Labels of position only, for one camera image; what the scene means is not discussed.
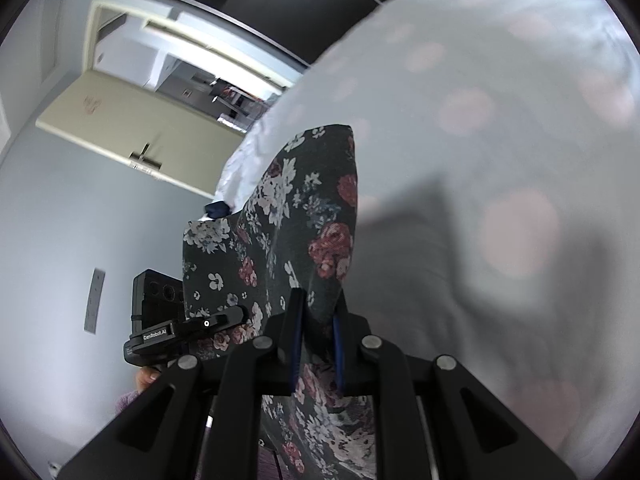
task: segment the metal screw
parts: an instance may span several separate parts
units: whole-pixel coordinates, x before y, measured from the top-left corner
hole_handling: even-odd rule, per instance
[[[266,335],[259,335],[254,339],[254,348],[258,350],[266,350],[267,348],[271,348],[273,344],[273,340]]]
[[[198,364],[198,358],[195,355],[183,355],[178,359],[178,366],[183,370],[191,370]]]
[[[369,350],[375,350],[382,346],[382,339],[380,339],[377,335],[366,335],[362,338],[362,346],[364,346],[364,348],[368,348]]]
[[[453,370],[456,364],[456,360],[450,355],[441,355],[436,359],[436,365],[441,370]]]

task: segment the floral fabric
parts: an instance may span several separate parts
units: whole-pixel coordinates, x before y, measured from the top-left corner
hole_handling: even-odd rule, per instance
[[[331,320],[353,252],[357,176],[353,134],[333,124],[297,134],[233,215],[191,222],[184,235],[187,317],[242,304],[248,322],[194,343],[217,358],[261,334],[307,293],[300,376],[291,397],[262,398],[262,434],[299,479],[375,477],[374,421],[367,397],[335,385]]]

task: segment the wrinkled white fabric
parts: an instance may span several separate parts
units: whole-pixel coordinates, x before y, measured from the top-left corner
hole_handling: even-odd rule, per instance
[[[604,0],[392,0],[256,124],[242,207],[295,133],[354,129],[350,310],[451,353],[580,478],[640,409],[636,52]]]

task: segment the black device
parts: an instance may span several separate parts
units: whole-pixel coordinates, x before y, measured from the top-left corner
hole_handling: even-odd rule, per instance
[[[127,363],[165,365],[189,352],[190,341],[246,322],[243,306],[229,307],[210,317],[184,317],[182,282],[147,269],[133,279],[131,335],[124,343]]]
[[[300,372],[304,290],[264,335],[206,362],[183,355],[59,472],[58,480],[253,480],[262,395],[290,396]],[[379,480],[575,480],[574,473],[452,356],[405,355],[349,314],[334,322],[337,384],[372,396]],[[211,433],[203,447],[215,397]]]

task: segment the beige door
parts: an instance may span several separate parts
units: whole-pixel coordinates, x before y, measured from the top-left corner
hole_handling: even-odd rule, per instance
[[[196,110],[92,70],[62,92],[36,125],[205,196],[212,196],[242,141]]]

